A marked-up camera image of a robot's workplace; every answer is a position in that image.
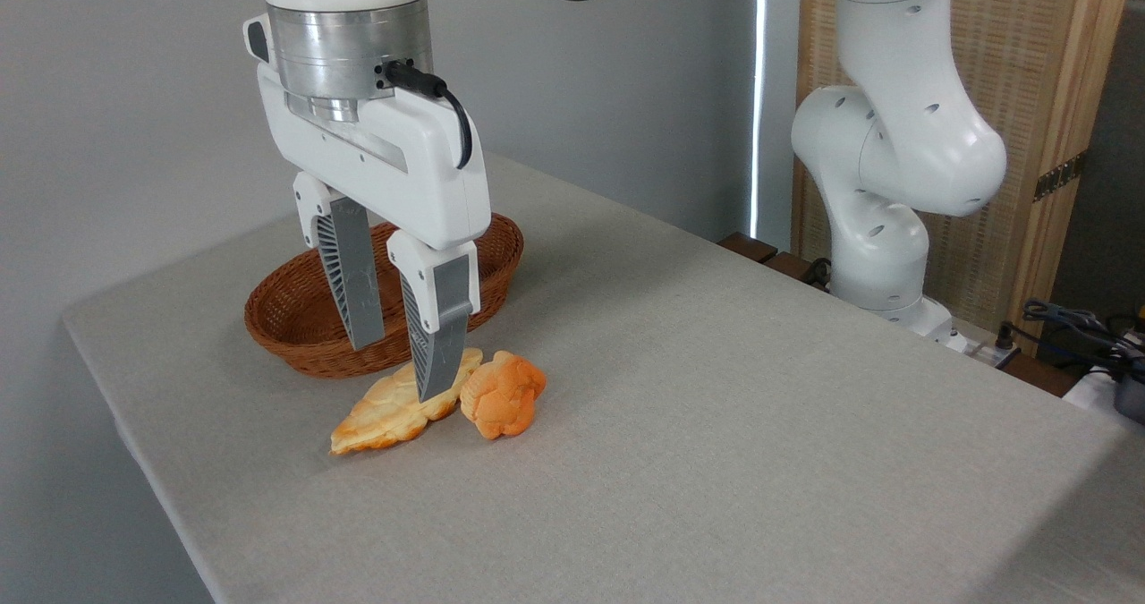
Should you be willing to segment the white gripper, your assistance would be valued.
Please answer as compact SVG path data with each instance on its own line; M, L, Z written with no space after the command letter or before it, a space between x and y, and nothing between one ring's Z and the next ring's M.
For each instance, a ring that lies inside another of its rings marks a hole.
M398 89L361 101L355 124L330 122L268 64L256 79L275 144L302 170L292 189L305 243L318 251L352 347L385 336L369 209L403 229L387 252L401 275L419 400L442 395L461 368L469 315L481 310L469 241L490 225L490 202L479 136L461 169L461 126L447 103Z

